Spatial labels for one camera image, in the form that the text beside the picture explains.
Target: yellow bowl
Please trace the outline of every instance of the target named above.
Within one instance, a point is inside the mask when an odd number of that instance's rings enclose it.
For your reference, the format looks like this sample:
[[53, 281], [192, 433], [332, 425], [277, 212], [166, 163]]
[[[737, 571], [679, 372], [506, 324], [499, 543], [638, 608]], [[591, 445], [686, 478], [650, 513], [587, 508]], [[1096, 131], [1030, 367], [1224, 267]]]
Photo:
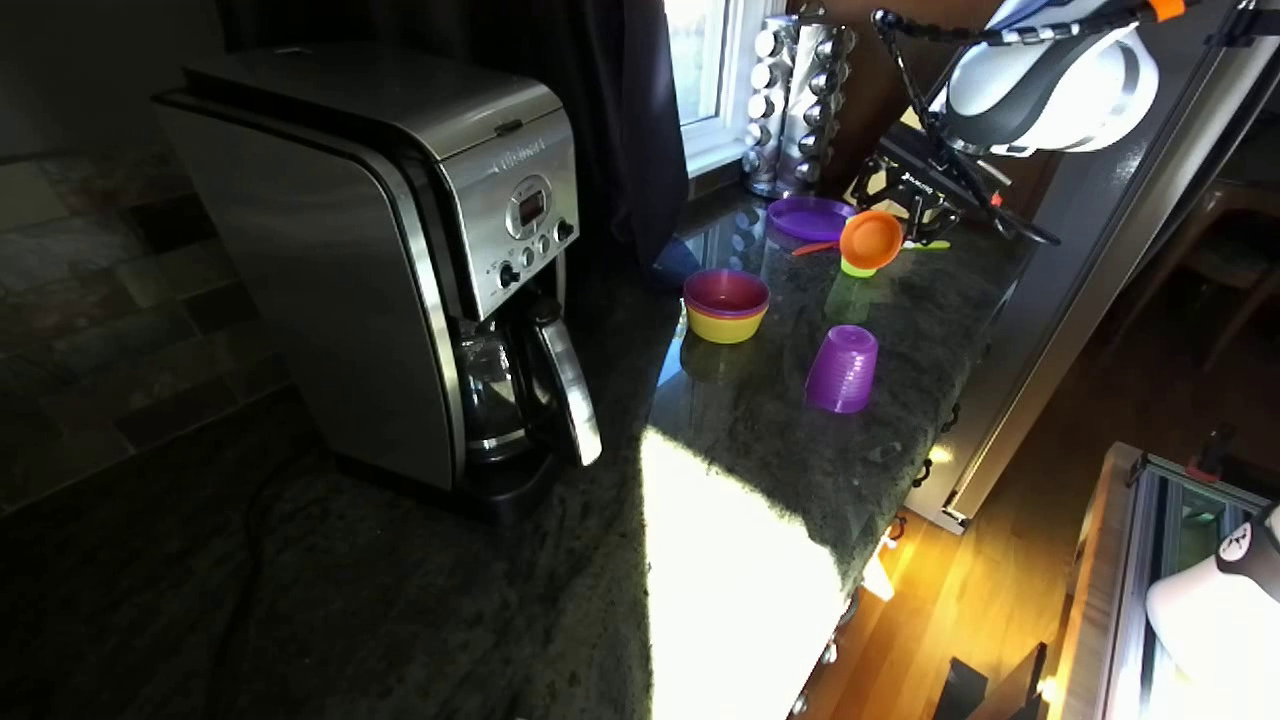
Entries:
[[692, 336], [710, 340], [710, 345], [746, 345], [758, 336], [761, 321], [764, 321], [764, 308], [754, 310], [754, 315], [710, 315], [692, 302], [688, 308], [688, 328]]

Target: kitchen counter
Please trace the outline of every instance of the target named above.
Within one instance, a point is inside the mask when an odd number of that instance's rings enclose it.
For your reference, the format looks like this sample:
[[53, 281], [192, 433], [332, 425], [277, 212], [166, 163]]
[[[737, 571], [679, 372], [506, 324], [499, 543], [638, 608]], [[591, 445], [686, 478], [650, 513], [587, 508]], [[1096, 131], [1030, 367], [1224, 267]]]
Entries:
[[[0, 708], [782, 714], [980, 361], [1016, 261], [957, 232], [953, 251], [849, 281], [832, 255], [793, 261], [761, 209], [734, 201], [659, 267], [700, 262], [768, 281], [761, 336], [688, 340], [673, 283], [591, 267], [583, 302], [607, 310], [575, 340], [607, 455], [565, 471], [526, 519], [464, 519], [342, 471], [296, 396], [4, 519]], [[864, 415], [805, 408], [838, 321], [885, 345]]]

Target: carafe handle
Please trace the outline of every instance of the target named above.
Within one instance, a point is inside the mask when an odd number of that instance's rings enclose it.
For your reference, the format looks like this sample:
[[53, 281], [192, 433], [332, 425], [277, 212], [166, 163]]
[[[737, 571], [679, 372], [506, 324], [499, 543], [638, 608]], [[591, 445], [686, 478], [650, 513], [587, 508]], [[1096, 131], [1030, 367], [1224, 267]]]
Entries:
[[567, 328], [560, 315], [537, 315], [533, 336], [544, 349], [553, 374], [560, 384], [565, 415], [567, 415], [567, 441], [575, 446], [575, 460], [587, 469], [604, 452], [597, 402], [587, 392], [587, 374], [575, 361], [575, 349], [567, 340]]

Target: utensil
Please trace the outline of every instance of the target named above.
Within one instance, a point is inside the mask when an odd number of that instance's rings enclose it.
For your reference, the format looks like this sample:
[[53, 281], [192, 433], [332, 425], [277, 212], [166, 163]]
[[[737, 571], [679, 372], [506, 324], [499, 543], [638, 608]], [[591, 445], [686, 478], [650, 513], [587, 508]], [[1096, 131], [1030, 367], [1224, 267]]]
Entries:
[[857, 209], [827, 195], [783, 195], [768, 205], [768, 225], [798, 243], [838, 243], [849, 216], [857, 216]]
[[746, 345], [768, 310], [768, 283], [747, 272], [696, 272], [686, 281], [692, 336], [710, 345]]
[[838, 243], [799, 243], [799, 249], [793, 249], [793, 255], [820, 255], [820, 251], [838, 251]]
[[861, 212], [840, 229], [840, 267], [849, 275], [875, 275], [905, 251], [905, 225], [889, 212]]
[[861, 324], [827, 328], [814, 356], [805, 396], [820, 412], [857, 415], [872, 402], [881, 340]]

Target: purple object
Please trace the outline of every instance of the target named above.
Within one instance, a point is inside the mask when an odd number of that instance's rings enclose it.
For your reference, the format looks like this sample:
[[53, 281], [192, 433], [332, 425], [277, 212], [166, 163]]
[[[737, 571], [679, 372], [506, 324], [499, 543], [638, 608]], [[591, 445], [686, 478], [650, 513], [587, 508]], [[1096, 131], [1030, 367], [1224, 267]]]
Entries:
[[768, 283], [747, 272], [692, 272], [686, 275], [686, 302], [696, 302], [710, 315], [758, 315], [768, 302]]
[[809, 384], [805, 384], [809, 402], [838, 415], [864, 412], [872, 402], [875, 361], [881, 361], [881, 340], [867, 328], [857, 328], [857, 324], [827, 328], [809, 367]]
[[838, 243], [849, 216], [857, 216], [852, 205], [826, 195], [783, 195], [768, 205], [768, 225], [798, 243]]

